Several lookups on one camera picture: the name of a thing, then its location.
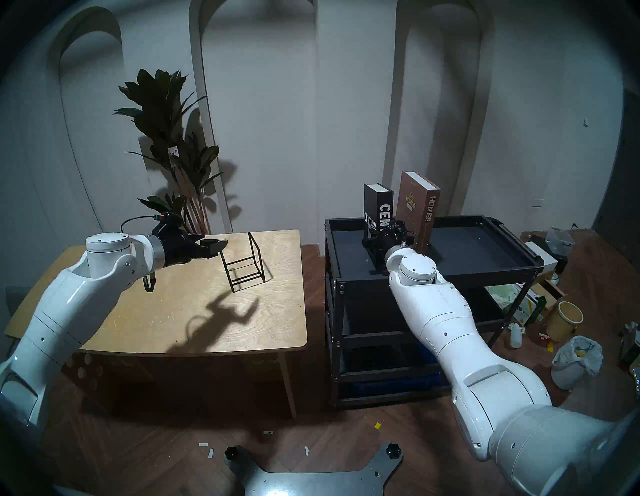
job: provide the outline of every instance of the metal plate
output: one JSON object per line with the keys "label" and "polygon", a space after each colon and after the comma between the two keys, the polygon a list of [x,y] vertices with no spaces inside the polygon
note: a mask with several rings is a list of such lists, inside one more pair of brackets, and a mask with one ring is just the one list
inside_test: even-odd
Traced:
{"label": "metal plate", "polygon": [[400,446],[383,444],[371,461],[357,472],[279,474],[258,467],[251,453],[241,446],[225,451],[225,463],[250,496],[381,496],[391,473],[402,461]]}

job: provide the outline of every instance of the wooden table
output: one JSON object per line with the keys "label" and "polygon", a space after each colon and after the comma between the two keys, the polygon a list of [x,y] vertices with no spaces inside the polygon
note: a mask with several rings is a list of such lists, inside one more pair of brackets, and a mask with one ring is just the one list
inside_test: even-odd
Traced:
{"label": "wooden table", "polygon": [[[222,260],[192,260],[157,272],[154,292],[141,280],[123,292],[96,334],[81,348],[99,355],[214,356],[278,354],[291,415],[296,408],[284,353],[304,348],[307,324],[302,286],[300,233],[297,230],[252,233],[260,246],[266,282],[260,278],[232,292]],[[251,255],[246,233],[216,234],[228,239],[228,262]],[[5,334],[20,338],[47,286],[76,263],[84,246],[62,253],[30,290]],[[255,272],[252,260],[234,266],[232,278]]]}

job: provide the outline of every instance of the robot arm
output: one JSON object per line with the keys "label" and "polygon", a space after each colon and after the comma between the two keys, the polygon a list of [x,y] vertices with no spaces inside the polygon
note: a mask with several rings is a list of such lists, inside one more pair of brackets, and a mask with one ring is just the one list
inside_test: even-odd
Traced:
{"label": "robot arm", "polygon": [[196,243],[203,236],[179,229],[181,220],[173,214],[158,220],[150,236],[87,238],[80,261],[62,270],[42,294],[13,356],[0,365],[0,403],[21,424],[40,431],[47,385],[100,328],[123,291],[163,267],[215,257],[227,244]]}
{"label": "robot arm", "polygon": [[[433,260],[406,245],[403,225],[380,232],[378,239],[391,292],[409,329],[442,366],[453,413],[474,458],[492,458],[505,479],[530,495],[585,487],[636,412],[614,426],[551,406],[535,373],[486,345],[464,297]],[[393,241],[400,244],[391,246]]]}
{"label": "robot arm", "polygon": [[551,405],[544,384],[491,351],[464,297],[430,258],[401,248],[387,258],[387,269],[409,329],[438,358],[451,384],[454,413],[471,453],[487,460],[499,424],[526,406]]}

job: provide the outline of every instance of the white bottle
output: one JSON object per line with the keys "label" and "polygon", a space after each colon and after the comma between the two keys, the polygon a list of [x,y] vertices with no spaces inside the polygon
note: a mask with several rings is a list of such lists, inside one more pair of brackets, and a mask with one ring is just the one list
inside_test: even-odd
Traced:
{"label": "white bottle", "polygon": [[509,324],[511,329],[511,347],[520,348],[522,346],[522,335],[524,334],[524,327],[513,322]]}

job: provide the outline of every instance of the trash bag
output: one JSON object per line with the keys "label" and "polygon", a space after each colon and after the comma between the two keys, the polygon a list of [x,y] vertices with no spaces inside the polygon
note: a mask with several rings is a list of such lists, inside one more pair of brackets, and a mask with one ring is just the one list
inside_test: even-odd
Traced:
{"label": "trash bag", "polygon": [[596,375],[602,366],[602,346],[593,339],[574,336],[558,350],[551,368],[561,371],[576,363],[583,366],[589,375]]}
{"label": "trash bag", "polygon": [[487,286],[486,290],[502,310],[508,310],[520,292],[520,288],[515,284]]}

